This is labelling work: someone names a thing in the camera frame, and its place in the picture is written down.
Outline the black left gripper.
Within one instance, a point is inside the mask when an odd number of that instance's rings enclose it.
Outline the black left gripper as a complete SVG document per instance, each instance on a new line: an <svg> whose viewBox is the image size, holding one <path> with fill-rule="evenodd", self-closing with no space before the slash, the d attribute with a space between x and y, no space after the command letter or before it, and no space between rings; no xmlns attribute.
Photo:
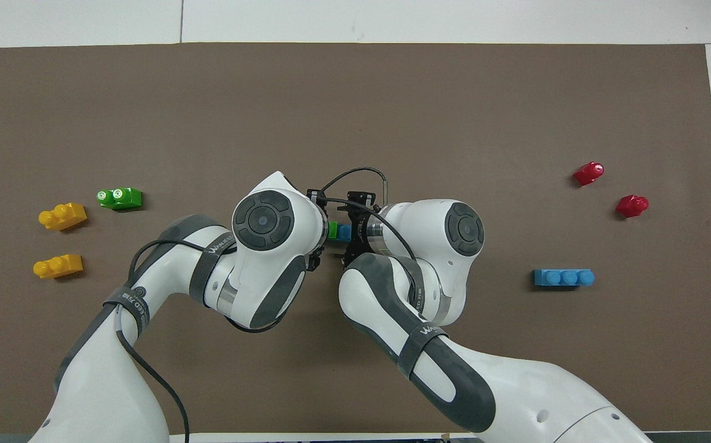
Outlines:
<svg viewBox="0 0 711 443"><path fill-rule="evenodd" d="M324 243L328 239L328 214L327 214L327 196L325 191L322 189L308 188L306 191L306 196L313 202L313 204L318 206L318 211L322 217L322 229L321 236L318 241L318 250L314 250L308 255L307 260L307 271L313 272L316 270L321 263L322 250L324 250Z"/></svg>

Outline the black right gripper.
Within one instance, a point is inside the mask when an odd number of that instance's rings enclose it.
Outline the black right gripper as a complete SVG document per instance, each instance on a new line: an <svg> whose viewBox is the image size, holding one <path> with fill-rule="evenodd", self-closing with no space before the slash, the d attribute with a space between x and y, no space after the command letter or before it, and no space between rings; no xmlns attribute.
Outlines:
<svg viewBox="0 0 711 443"><path fill-rule="evenodd" d="M344 267L350 266L363 253L383 254L379 249L373 249L373 246L378 247L382 243L370 243L368 239L370 219L381 210L381 206L375 204L375 193L347 193L347 200L352 202L352 205L344 205L344 211L352 224L352 240L345 247L341 259Z"/></svg>

